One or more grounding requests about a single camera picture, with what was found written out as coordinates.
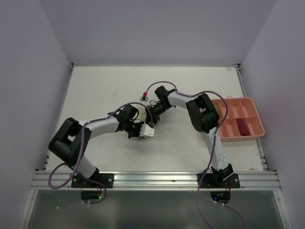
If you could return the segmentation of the pale green underwear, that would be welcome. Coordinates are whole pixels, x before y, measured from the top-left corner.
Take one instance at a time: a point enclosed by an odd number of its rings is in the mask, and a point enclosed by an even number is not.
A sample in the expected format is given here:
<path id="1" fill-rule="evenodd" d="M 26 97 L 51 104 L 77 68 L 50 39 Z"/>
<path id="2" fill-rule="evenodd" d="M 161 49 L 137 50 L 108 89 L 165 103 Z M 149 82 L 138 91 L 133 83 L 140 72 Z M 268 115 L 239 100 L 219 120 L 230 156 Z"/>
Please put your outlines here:
<path id="1" fill-rule="evenodd" d="M 146 109 L 143 106 L 136 106 L 136 108 L 138 109 L 138 116 L 137 116 L 137 120 L 141 120 L 143 122 L 146 122 L 146 118 L 147 118 L 147 113 L 146 113 Z"/>

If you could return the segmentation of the olive and cream underwear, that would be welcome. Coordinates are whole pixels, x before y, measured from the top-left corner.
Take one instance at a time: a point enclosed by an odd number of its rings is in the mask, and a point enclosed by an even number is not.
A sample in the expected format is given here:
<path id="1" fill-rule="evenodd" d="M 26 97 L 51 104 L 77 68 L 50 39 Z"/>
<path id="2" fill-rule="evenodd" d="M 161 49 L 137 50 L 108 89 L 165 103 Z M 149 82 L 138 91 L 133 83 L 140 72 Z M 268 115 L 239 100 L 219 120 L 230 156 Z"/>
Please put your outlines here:
<path id="1" fill-rule="evenodd" d="M 222 111 L 221 111 L 221 106 L 220 104 L 213 104 L 215 107 L 215 110 L 217 111 L 219 118 L 222 119 L 223 115 L 222 115 Z"/>

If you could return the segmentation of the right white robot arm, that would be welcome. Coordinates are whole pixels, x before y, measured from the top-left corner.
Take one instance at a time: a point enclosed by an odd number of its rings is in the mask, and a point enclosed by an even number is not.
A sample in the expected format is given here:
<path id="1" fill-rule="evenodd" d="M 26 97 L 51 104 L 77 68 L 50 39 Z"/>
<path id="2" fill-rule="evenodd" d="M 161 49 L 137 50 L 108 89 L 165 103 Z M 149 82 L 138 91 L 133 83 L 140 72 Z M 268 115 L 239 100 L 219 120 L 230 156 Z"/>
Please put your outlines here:
<path id="1" fill-rule="evenodd" d="M 149 106 L 146 121 L 153 119 L 157 124 L 160 115 L 172 107 L 180 107 L 188 111 L 190 121 L 194 129 L 202 133 L 205 144 L 209 151 L 210 162 L 208 168 L 212 171 L 212 181 L 217 187 L 224 187 L 229 182 L 229 177 L 233 175 L 233 167 L 226 157 L 223 144 L 218 130 L 225 119 L 220 120 L 220 116 L 214 107 L 210 97 L 206 93 L 195 96 L 186 96 L 175 89 L 168 91 L 164 86 L 158 87 L 154 91 L 159 99 L 156 105 Z"/>

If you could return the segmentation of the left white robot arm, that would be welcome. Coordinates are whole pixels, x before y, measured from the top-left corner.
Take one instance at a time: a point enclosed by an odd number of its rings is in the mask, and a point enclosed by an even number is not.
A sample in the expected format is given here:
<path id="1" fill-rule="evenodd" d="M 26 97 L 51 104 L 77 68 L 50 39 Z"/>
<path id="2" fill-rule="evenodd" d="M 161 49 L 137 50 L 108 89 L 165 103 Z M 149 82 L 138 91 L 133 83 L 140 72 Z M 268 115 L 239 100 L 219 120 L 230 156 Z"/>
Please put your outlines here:
<path id="1" fill-rule="evenodd" d="M 129 138 L 143 137 L 145 128 L 150 128 L 142 120 L 137 120 L 138 108 L 134 103 L 127 103 L 106 117 L 88 121 L 66 119 L 60 126 L 48 145 L 48 150 L 62 160 L 49 175 L 48 185 L 52 189 L 59 189 L 67 185 L 75 175 L 82 177 L 88 187 L 94 187 L 99 182 L 99 169 L 84 155 L 88 142 L 95 137 L 125 131 Z M 72 173 L 61 185 L 52 184 L 52 177 L 61 166 L 68 166 Z"/>

